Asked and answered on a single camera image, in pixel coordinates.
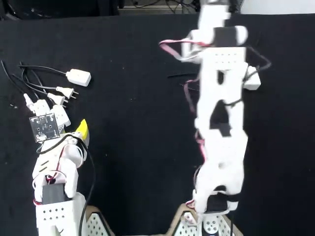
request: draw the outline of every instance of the black strap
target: black strap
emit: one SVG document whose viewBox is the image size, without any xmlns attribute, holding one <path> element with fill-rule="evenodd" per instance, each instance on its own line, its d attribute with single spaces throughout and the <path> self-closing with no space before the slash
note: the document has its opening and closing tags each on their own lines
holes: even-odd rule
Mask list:
<svg viewBox="0 0 315 236">
<path fill-rule="evenodd" d="M 233 203 L 238 202 L 240 200 L 240 193 L 234 194 L 234 195 L 226 195 L 223 193 L 218 193 L 218 195 L 220 195 L 220 197 L 225 199 L 226 201 L 233 202 Z"/>
</svg>

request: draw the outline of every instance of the black cable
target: black cable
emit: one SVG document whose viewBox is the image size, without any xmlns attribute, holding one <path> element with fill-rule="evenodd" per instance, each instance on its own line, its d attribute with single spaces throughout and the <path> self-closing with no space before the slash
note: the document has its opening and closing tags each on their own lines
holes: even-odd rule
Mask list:
<svg viewBox="0 0 315 236">
<path fill-rule="evenodd" d="M 168 6 L 168 8 L 174 13 L 174 14 L 176 14 L 175 13 L 175 11 L 171 8 L 171 6 L 169 5 L 169 0 L 165 0 L 165 3 L 166 3 L 166 5 Z"/>
<path fill-rule="evenodd" d="M 234 214 L 230 211 L 230 215 L 231 215 L 231 219 L 230 219 L 230 221 L 231 221 L 231 227 L 230 227 L 230 236 L 233 236 L 233 227 L 234 227 L 234 223 L 233 223 L 233 221 L 234 221 Z"/>
<path fill-rule="evenodd" d="M 183 74 L 175 74 L 175 75 L 168 75 L 168 79 L 177 78 L 177 77 L 183 77 L 183 76 L 192 76 L 196 77 L 198 73 L 183 73 Z"/>
<path fill-rule="evenodd" d="M 2 60 L 1 60 L 1 64 L 2 64 L 3 70 L 4 70 L 5 74 L 6 74 L 6 76 L 8 77 L 9 81 L 18 89 L 18 91 L 19 91 L 20 93 L 24 94 L 25 91 L 24 91 L 22 88 L 20 88 L 20 87 L 18 86 L 18 84 L 15 83 L 14 80 L 12 80 L 12 78 L 9 76 L 9 74 L 8 74 L 6 68 L 5 68 L 4 62 L 3 62 Z"/>
<path fill-rule="evenodd" d="M 93 190 L 94 190 L 94 186 L 95 186 L 95 182 L 96 182 L 96 171 L 95 171 L 94 161 L 93 161 L 92 155 L 91 155 L 88 147 L 85 145 L 85 143 L 80 138 L 75 137 L 73 135 L 71 135 L 71 136 L 73 138 L 75 138 L 84 147 L 84 149 L 87 151 L 87 155 L 90 157 L 92 168 L 93 168 L 93 180 L 92 180 L 90 192 L 88 194 L 88 197 L 86 198 L 85 204 L 84 204 L 83 209 L 82 209 L 82 214 L 81 214 L 80 224 L 79 224 L 79 236 L 82 236 L 82 225 L 83 225 L 83 220 L 84 220 L 84 214 L 85 214 L 85 211 L 87 209 L 88 203 L 91 199 Z"/>
<path fill-rule="evenodd" d="M 40 148 L 42 147 L 42 145 L 36 150 L 36 153 L 41 155 L 41 154 L 45 154 L 48 153 L 49 151 L 51 151 L 52 149 L 56 148 L 57 146 L 59 146 L 67 137 L 72 136 L 71 134 L 66 134 L 63 136 L 62 139 L 60 139 L 55 145 L 51 146 L 50 148 L 46 149 L 45 151 L 40 151 Z"/>
<path fill-rule="evenodd" d="M 40 80 L 39 76 L 35 73 L 34 70 L 31 70 L 31 72 L 32 72 L 33 75 L 36 77 L 36 79 L 37 79 L 39 85 L 43 87 L 43 91 L 44 91 L 44 92 L 47 92 L 47 91 L 45 90 L 46 87 L 43 85 L 43 83 L 42 83 L 42 81 Z"/>
<path fill-rule="evenodd" d="M 28 82 L 28 84 L 31 85 L 31 86 L 35 86 L 35 87 L 37 87 L 39 89 L 53 89 L 53 90 L 56 90 L 55 87 L 41 86 L 41 85 L 33 84 L 31 82 Z"/>
<path fill-rule="evenodd" d="M 83 220 L 84 220 L 84 214 L 86 211 L 86 208 L 88 206 L 88 203 L 91 199 L 92 196 L 92 192 L 94 190 L 94 186 L 95 186 L 95 182 L 96 182 L 96 171 L 95 171 L 95 165 L 94 165 L 94 161 L 92 158 L 92 155 L 88 149 L 88 147 L 86 146 L 86 144 L 78 137 L 73 136 L 72 134 L 66 134 L 62 139 L 59 140 L 59 142 L 57 142 L 55 145 L 53 145 L 52 147 L 48 148 L 45 151 L 39 151 L 39 149 L 36 150 L 37 154 L 45 154 L 51 150 L 53 150 L 54 148 L 56 148 L 57 146 L 59 146 L 67 137 L 72 137 L 74 139 L 76 139 L 80 145 L 83 146 L 83 148 L 85 149 L 85 151 L 87 151 L 87 155 L 89 156 L 90 160 L 91 160 L 91 164 L 92 164 L 92 168 L 93 168 L 93 180 L 92 180 L 92 184 L 91 184 L 91 188 L 90 188 L 90 192 L 88 194 L 88 197 L 86 198 L 85 204 L 83 206 L 82 209 L 82 214 L 81 214 L 81 218 L 80 218 L 80 224 L 79 224 L 79 236 L 82 236 L 82 225 L 83 225 Z"/>
<path fill-rule="evenodd" d="M 42 66 L 42 65 L 18 65 L 19 67 L 22 67 L 22 68 L 38 68 L 38 69 L 46 69 L 46 70 L 51 70 L 51 71 L 55 71 L 57 73 L 60 73 L 60 74 L 63 74 L 65 75 L 64 72 L 62 71 L 59 71 L 59 70 L 56 70 L 54 68 L 50 68 L 50 67 L 47 67 L 47 66 Z"/>
<path fill-rule="evenodd" d="M 31 72 L 33 73 L 33 75 L 36 77 L 36 79 L 37 79 L 39 85 L 44 86 L 43 83 L 42 83 L 42 81 L 41 81 L 41 79 L 40 79 L 40 77 L 36 74 L 36 72 L 35 72 L 34 70 L 32 70 L 32 69 L 30 69 L 30 71 L 31 71 Z M 55 104 L 55 102 L 54 102 L 50 97 L 49 97 L 48 99 L 52 102 L 53 105 Z"/>
<path fill-rule="evenodd" d="M 22 80 L 24 79 L 24 73 L 25 73 L 26 82 L 29 83 L 30 81 L 29 81 L 28 76 L 27 76 L 27 74 L 26 74 L 26 68 L 24 68 L 24 69 L 22 70 L 22 74 L 21 74 Z M 37 94 L 34 90 L 32 90 L 32 92 L 34 93 L 35 97 L 36 97 L 37 99 L 39 99 L 38 94 Z"/>
<path fill-rule="evenodd" d="M 152 2 L 152 3 L 150 3 L 150 4 L 143 5 L 143 6 L 137 6 L 137 5 L 134 3 L 133 0 L 131 0 L 131 3 L 132 3 L 132 5 L 133 5 L 134 7 L 136 7 L 136 8 L 143 8 L 143 7 L 146 7 L 146 6 L 153 6 L 153 5 L 157 4 L 157 3 L 160 2 L 160 1 L 161 1 L 161 0 L 156 0 L 156 1 Z"/>
<path fill-rule="evenodd" d="M 261 59 L 263 59 L 266 64 L 262 67 L 258 67 L 256 71 L 254 71 L 253 73 L 249 74 L 248 76 L 245 76 L 244 78 L 244 82 L 246 82 L 247 80 L 249 80 L 251 78 L 251 76 L 253 76 L 254 74 L 266 70 L 271 66 L 271 61 L 269 61 L 269 59 L 267 59 L 265 56 L 263 56 L 262 54 L 260 54 L 258 51 L 256 51 L 253 47 L 248 46 L 248 49 L 250 49 L 253 53 L 255 53 L 257 56 L 259 56 Z"/>
<path fill-rule="evenodd" d="M 11 74 L 13 77 L 15 77 L 16 79 L 18 79 L 18 80 L 20 80 L 20 81 L 22 81 L 27 87 L 29 87 L 30 89 L 32 89 L 32 90 L 35 90 L 35 91 L 37 91 L 37 92 L 40 92 L 40 93 L 42 93 L 42 94 L 45 94 L 45 95 L 47 95 L 47 93 L 46 92 L 44 92 L 44 91 L 41 91 L 41 90 L 38 90 L 38 89 L 36 89 L 36 88 L 33 88 L 32 86 L 30 86 L 29 85 L 29 83 L 28 82 L 26 82 L 26 81 L 24 81 L 24 80 L 22 80 L 21 78 L 19 78 L 17 75 L 15 75 L 15 74 Z"/>
</svg>

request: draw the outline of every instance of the power cord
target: power cord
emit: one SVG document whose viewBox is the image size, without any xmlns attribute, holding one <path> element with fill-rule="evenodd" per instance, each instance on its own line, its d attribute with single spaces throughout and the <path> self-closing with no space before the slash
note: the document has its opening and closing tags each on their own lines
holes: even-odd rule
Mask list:
<svg viewBox="0 0 315 236">
<path fill-rule="evenodd" d="M 135 8 L 143 8 L 143 7 L 146 7 L 146 6 L 153 6 L 153 5 L 157 4 L 157 3 L 159 3 L 160 1 L 161 1 L 161 0 L 156 0 L 156 1 L 152 2 L 152 3 L 150 3 L 150 4 L 142 5 L 142 6 L 138 6 L 138 2 L 135 1 L 135 0 L 131 0 L 131 3 L 132 3 L 132 5 L 133 5 Z"/>
<path fill-rule="evenodd" d="M 78 69 L 71 69 L 68 72 L 62 72 L 59 70 L 56 70 L 54 68 L 50 68 L 47 66 L 41 66 L 41 65 L 18 65 L 21 68 L 35 68 L 35 69 L 45 69 L 54 71 L 56 73 L 59 73 L 61 75 L 64 75 L 67 77 L 68 81 L 81 86 L 88 86 L 91 80 L 91 74 L 88 71 L 78 70 Z"/>
<path fill-rule="evenodd" d="M 5 75 L 7 76 L 7 78 L 9 79 L 9 81 L 15 86 L 15 88 L 21 93 L 21 94 L 25 94 L 25 90 L 23 90 L 17 83 L 14 82 L 14 80 L 12 80 L 12 78 L 9 76 L 8 71 L 6 70 L 5 64 L 3 62 L 3 60 L 1 60 L 1 65 L 2 68 L 5 72 Z"/>
<path fill-rule="evenodd" d="M 233 227 L 234 227 L 234 223 L 233 223 L 233 221 L 234 221 L 234 214 L 230 211 L 230 215 L 231 215 L 231 219 L 230 219 L 230 221 L 231 221 L 231 227 L 230 227 L 230 236 L 233 236 Z"/>
<path fill-rule="evenodd" d="M 62 71 L 59 71 L 59 70 L 56 70 L 54 68 L 50 68 L 50 67 L 47 67 L 47 66 L 42 66 L 42 65 L 18 65 L 18 67 L 21 67 L 21 68 L 37 68 L 37 69 L 45 69 L 45 70 L 51 70 L 51 71 L 55 71 L 59 74 L 62 74 L 62 75 L 65 75 L 66 73 L 65 72 L 62 72 Z"/>
<path fill-rule="evenodd" d="M 93 161 L 93 158 L 92 158 L 92 155 L 88 149 L 88 147 L 86 146 L 86 144 L 78 137 L 76 136 L 73 136 L 72 134 L 67 134 L 65 135 L 62 139 L 59 140 L 59 142 L 57 142 L 55 145 L 53 145 L 52 147 L 50 147 L 49 149 L 45 150 L 45 151 L 39 151 L 39 148 L 42 147 L 42 145 L 36 150 L 36 152 L 38 154 L 45 154 L 51 150 L 53 150 L 54 148 L 56 148 L 57 146 L 59 146 L 67 137 L 73 137 L 74 139 L 76 139 L 80 145 L 85 149 L 85 151 L 87 152 L 87 155 L 89 156 L 90 160 L 91 160 L 91 164 L 92 164 L 92 168 L 93 168 L 93 180 L 92 180 L 92 184 L 91 184 L 91 187 L 90 187 L 90 192 L 88 194 L 88 197 L 86 198 L 86 201 L 85 201 L 85 204 L 83 206 L 83 210 L 82 210 L 82 213 L 81 213 L 81 218 L 80 218 L 80 224 L 79 224 L 79 236 L 82 236 L 82 225 L 83 225 L 83 220 L 84 220 L 84 215 L 85 215 L 85 211 L 87 209 L 87 206 L 88 206 L 88 203 L 91 199 L 91 196 L 92 196 L 92 192 L 94 190 L 94 186 L 95 186 L 95 182 L 96 182 L 96 170 L 95 170 L 95 165 L 94 165 L 94 161 Z"/>
<path fill-rule="evenodd" d="M 52 93 L 47 93 L 47 92 L 44 92 L 44 91 L 42 91 L 42 90 L 36 89 L 36 88 L 34 88 L 34 87 L 32 86 L 32 85 L 34 85 L 34 84 L 28 83 L 28 82 L 22 80 L 22 78 L 19 78 L 19 77 L 18 77 L 17 75 L 15 75 L 15 74 L 12 74 L 12 76 L 15 77 L 16 79 L 20 80 L 21 82 L 23 82 L 23 83 L 24 83 L 27 87 L 29 87 L 30 89 L 35 90 L 35 91 L 37 91 L 37 92 L 40 92 L 40 93 L 46 95 L 48 98 L 50 98 L 50 99 L 51 99 L 55 104 L 57 104 L 57 105 L 62 105 L 63 107 L 65 107 L 65 106 L 63 105 L 63 103 L 65 103 L 65 102 L 67 103 L 67 102 L 68 102 L 68 101 L 65 99 L 64 96 L 54 95 L 54 94 L 52 94 Z"/>
</svg>

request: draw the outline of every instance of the white power plug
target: white power plug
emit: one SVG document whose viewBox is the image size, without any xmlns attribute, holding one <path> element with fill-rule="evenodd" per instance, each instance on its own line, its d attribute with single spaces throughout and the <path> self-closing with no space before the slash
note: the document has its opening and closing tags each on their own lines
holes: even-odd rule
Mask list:
<svg viewBox="0 0 315 236">
<path fill-rule="evenodd" d="M 71 83 L 85 87 L 89 85 L 91 80 L 90 72 L 83 70 L 71 69 L 70 71 L 66 72 L 65 75 Z"/>
<path fill-rule="evenodd" d="M 48 93 L 47 97 L 51 98 L 57 105 L 62 105 L 64 102 L 68 102 L 64 96 L 54 95 L 52 93 Z"/>
<path fill-rule="evenodd" d="M 56 91 L 61 92 L 65 97 L 67 97 L 68 99 L 70 98 L 75 98 L 75 96 L 73 96 L 73 94 L 79 94 L 78 92 L 75 92 L 73 88 L 63 88 L 63 87 L 56 87 Z"/>
</svg>

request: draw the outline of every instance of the red wire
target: red wire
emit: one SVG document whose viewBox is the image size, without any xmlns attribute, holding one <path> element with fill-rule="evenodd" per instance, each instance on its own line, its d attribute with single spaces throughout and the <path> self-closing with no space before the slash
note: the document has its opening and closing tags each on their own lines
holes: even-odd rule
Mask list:
<svg viewBox="0 0 315 236">
<path fill-rule="evenodd" d="M 35 199 L 33 199 L 33 203 L 35 206 L 43 205 L 43 203 L 40 203 L 40 202 L 36 201 Z"/>
<path fill-rule="evenodd" d="M 62 157 L 63 155 L 63 150 L 64 150 L 64 147 L 62 148 L 61 150 L 61 153 L 59 155 L 59 160 L 58 160 L 58 164 L 57 164 L 57 167 L 56 167 L 56 171 L 58 171 L 58 168 L 59 168 L 59 165 L 60 165 L 60 158 Z M 51 181 L 53 180 L 55 177 L 56 177 L 57 173 L 54 174 L 54 176 L 52 176 L 51 178 L 46 178 L 46 181 Z"/>
</svg>

